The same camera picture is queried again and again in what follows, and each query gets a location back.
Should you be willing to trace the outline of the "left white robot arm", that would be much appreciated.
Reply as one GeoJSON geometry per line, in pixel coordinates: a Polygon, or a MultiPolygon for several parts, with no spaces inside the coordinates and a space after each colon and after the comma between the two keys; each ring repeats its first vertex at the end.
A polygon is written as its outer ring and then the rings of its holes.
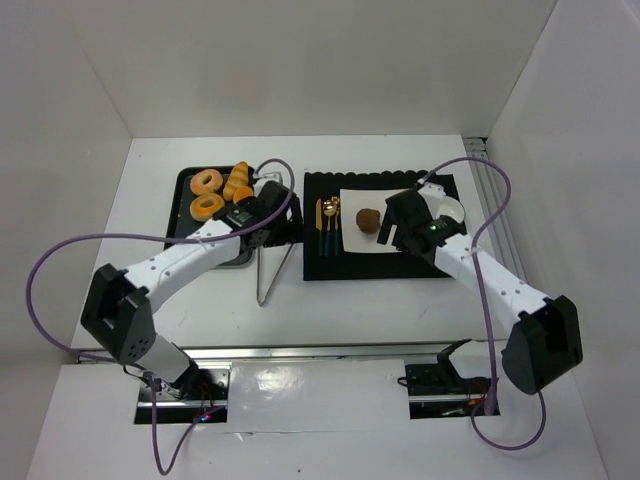
{"type": "Polygon", "coordinates": [[[300,242],[302,227],[297,195],[268,180],[257,195],[224,205],[161,253],[124,269],[101,266],[81,325],[118,364],[151,372],[185,398],[210,377],[157,333],[154,314],[182,288],[246,251],[300,242]]]}

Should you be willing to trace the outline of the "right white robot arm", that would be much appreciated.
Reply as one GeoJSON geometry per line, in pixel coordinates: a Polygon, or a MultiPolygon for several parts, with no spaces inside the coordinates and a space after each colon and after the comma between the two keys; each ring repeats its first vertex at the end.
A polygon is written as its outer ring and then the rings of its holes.
{"type": "Polygon", "coordinates": [[[506,377],[533,395],[583,361],[576,305],[529,286],[472,244],[465,210],[442,188],[428,183],[386,199],[378,242],[425,260],[478,294],[508,339],[500,354],[506,377]]]}

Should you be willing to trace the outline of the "metal tongs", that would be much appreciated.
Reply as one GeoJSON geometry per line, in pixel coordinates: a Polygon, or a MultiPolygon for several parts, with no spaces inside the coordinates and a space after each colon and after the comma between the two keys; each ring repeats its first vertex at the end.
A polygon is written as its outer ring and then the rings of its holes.
{"type": "Polygon", "coordinates": [[[282,257],[278,262],[272,265],[268,265],[265,260],[264,247],[256,250],[255,300],[260,308],[264,308],[271,299],[294,249],[295,245],[289,244],[286,249],[282,250],[282,257]]]}

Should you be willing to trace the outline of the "brown chocolate bread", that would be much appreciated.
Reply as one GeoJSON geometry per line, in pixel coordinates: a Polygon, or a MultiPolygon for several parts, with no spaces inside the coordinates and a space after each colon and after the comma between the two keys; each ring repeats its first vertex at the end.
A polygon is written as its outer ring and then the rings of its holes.
{"type": "Polygon", "coordinates": [[[371,208],[362,208],[356,213],[355,223],[363,234],[376,234],[381,226],[380,211],[371,208]]]}

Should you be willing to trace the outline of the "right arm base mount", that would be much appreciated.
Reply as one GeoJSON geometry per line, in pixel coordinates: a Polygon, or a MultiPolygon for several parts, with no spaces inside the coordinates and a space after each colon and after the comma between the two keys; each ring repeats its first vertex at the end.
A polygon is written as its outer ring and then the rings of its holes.
{"type": "Polygon", "coordinates": [[[405,365],[405,374],[396,382],[408,394],[411,420],[469,417],[482,405],[490,387],[489,376],[462,377],[451,360],[454,353],[470,343],[470,339],[460,340],[445,347],[430,362],[405,365]]]}

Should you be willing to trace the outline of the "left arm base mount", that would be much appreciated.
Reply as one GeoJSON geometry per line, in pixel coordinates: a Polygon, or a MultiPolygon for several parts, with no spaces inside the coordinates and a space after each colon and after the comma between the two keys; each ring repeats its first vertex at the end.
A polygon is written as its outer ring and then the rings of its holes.
{"type": "MultiPolygon", "coordinates": [[[[195,418],[202,424],[222,424],[228,418],[228,398],[231,379],[230,362],[203,362],[193,386],[181,391],[160,380],[154,385],[158,424],[189,424],[195,418]]],[[[136,425],[152,422],[152,389],[143,371],[123,367],[123,372],[139,381],[134,415],[136,425]]]]}

